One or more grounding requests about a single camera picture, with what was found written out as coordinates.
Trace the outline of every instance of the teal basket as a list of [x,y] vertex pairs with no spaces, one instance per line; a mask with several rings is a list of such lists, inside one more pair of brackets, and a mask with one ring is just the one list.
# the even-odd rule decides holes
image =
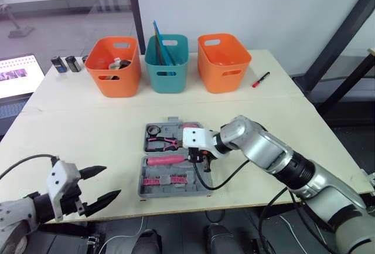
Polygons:
[[163,45],[174,65],[159,65],[155,36],[148,41],[145,62],[151,86],[158,93],[180,93],[186,86],[189,61],[188,39],[183,35],[162,35]]

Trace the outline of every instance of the pink screwdriver handle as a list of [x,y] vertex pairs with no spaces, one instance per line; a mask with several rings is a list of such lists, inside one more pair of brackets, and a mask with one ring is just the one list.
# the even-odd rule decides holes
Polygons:
[[147,159],[148,165],[164,165],[174,164],[184,161],[185,158],[182,155],[167,155],[167,156],[150,156]]

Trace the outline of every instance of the table surface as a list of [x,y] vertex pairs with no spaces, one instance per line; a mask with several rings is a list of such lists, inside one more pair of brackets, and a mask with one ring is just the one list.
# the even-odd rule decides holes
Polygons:
[[[138,93],[123,99],[104,97],[85,69],[59,74],[52,67],[1,141],[0,170],[37,153],[59,155],[62,160],[76,163],[79,169],[107,166],[96,177],[79,182],[81,199],[88,203],[106,192],[122,190],[108,207],[89,217],[92,220],[265,205],[283,185],[254,164],[246,165],[209,197],[141,201],[137,193],[146,123],[178,116],[183,121],[198,121],[206,128],[219,130],[242,114],[261,123],[357,192],[373,191],[349,153],[272,54],[267,50],[250,53],[253,61],[240,88],[225,94],[206,91],[196,70],[195,53],[190,54],[187,87],[180,94],[158,94],[151,89],[143,56]],[[252,83],[267,71],[271,75],[253,89]],[[227,158],[213,161],[214,185],[225,180],[244,160],[241,152],[233,151]],[[17,167],[2,179],[0,202],[33,191],[46,192],[50,169],[47,158]],[[278,200],[290,201],[287,194]],[[79,220],[87,219],[71,214],[65,221]]]

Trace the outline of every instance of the black battery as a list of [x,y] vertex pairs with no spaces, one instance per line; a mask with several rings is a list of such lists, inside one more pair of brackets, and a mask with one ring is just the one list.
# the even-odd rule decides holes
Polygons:
[[51,62],[59,73],[67,72],[67,68],[60,56],[54,56],[51,58]]
[[68,64],[68,66],[69,66],[69,68],[72,72],[81,71],[81,66],[79,65],[75,56],[68,56],[68,57],[65,58],[65,61]]
[[83,63],[86,62],[87,58],[88,58],[88,56],[84,56],[84,57],[82,58]]

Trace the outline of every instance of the pen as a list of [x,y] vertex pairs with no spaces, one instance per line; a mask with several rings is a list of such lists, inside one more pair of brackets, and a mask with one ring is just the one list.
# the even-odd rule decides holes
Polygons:
[[271,73],[270,72],[267,72],[265,75],[263,75],[261,77],[261,79],[259,79],[258,81],[256,81],[254,84],[253,84],[253,88],[255,87],[258,87],[258,85],[260,84],[260,82],[262,82],[268,75],[270,75]]

